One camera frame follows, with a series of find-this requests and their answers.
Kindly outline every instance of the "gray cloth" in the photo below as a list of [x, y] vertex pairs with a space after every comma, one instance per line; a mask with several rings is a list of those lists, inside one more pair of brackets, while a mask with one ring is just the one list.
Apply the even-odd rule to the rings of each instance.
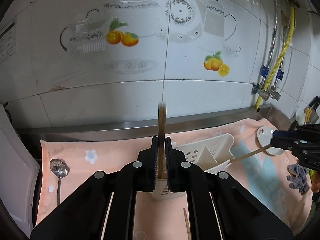
[[307, 182], [307, 175], [310, 169], [304, 168], [299, 164], [292, 164], [287, 167], [287, 170], [290, 173], [287, 176], [287, 180], [291, 182], [289, 187], [299, 189], [301, 195], [305, 194], [310, 189]]

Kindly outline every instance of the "label on wall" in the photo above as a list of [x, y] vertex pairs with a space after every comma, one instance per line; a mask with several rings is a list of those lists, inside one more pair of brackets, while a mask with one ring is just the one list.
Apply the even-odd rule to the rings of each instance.
[[0, 32], [0, 63], [15, 51], [15, 21], [12, 19]]

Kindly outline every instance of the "teapot handle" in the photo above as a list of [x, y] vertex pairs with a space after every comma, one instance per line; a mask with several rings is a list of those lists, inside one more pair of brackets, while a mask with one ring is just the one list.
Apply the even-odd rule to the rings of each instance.
[[235, 34], [236, 29], [237, 29], [237, 21], [236, 21], [236, 18], [235, 18], [232, 14], [228, 14], [228, 15], [226, 15], [225, 17], [227, 17], [227, 16], [231, 16], [231, 17], [235, 20], [236, 25], [235, 25], [235, 29], [234, 29], [233, 33], [232, 33], [228, 38], [226, 38], [225, 41], [229, 40], [229, 39], [232, 37], [232, 35]]
[[[86, 16], [85, 16], [86, 19], [88, 18], [88, 14], [89, 14], [91, 11], [97, 11], [97, 12], [98, 12], [99, 10], [98, 10], [98, 9], [92, 9], [92, 10], [88, 11], [87, 14], [86, 14]], [[60, 33], [60, 39], [59, 39], [59, 40], [60, 40], [60, 45], [61, 45], [61, 47], [62, 47], [65, 51], [67, 51], [67, 47], [62, 44], [61, 37], [62, 37], [63, 32], [64, 32], [67, 28], [68, 28], [68, 27], [65, 27], [65, 28], [62, 30], [62, 32]]]

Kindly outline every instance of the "yellow gas pipe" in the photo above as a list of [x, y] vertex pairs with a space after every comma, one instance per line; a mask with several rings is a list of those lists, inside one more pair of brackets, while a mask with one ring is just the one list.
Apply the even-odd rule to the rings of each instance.
[[[287, 39], [285, 41], [284, 46], [282, 47], [281, 53], [280, 53], [280, 55], [279, 55], [279, 57], [278, 57], [278, 59], [276, 61], [276, 64], [274, 65], [270, 75], [266, 79], [266, 82], [265, 82], [264, 88], [263, 88], [264, 91], [267, 91], [268, 87], [270, 86], [273, 77], [275, 76], [276, 72], [278, 71], [278, 68], [279, 68], [279, 66], [281, 64], [281, 61], [284, 58], [285, 53], [287, 52], [287, 49], [289, 47], [289, 44], [290, 44], [290, 41], [291, 41], [292, 35], [293, 35], [294, 19], [295, 19], [295, 17], [294, 17], [294, 7], [291, 7], [290, 8], [290, 29], [288, 31]], [[259, 106], [261, 104], [261, 100], [262, 100], [262, 97], [259, 96], [258, 99], [257, 99], [257, 102], [256, 102], [256, 104], [254, 106], [255, 108], [257, 108], [257, 109], [259, 108]]]

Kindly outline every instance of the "blue label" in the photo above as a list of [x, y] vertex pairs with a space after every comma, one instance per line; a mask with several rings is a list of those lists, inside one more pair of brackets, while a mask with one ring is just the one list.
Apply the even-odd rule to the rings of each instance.
[[280, 80], [282, 80], [282, 79], [283, 79], [283, 71], [278, 70], [277, 78], [278, 78], [278, 79], [280, 79]]
[[268, 76], [268, 72], [269, 72], [269, 68], [266, 66], [263, 66], [263, 68], [261, 70], [261, 76], [266, 78]]

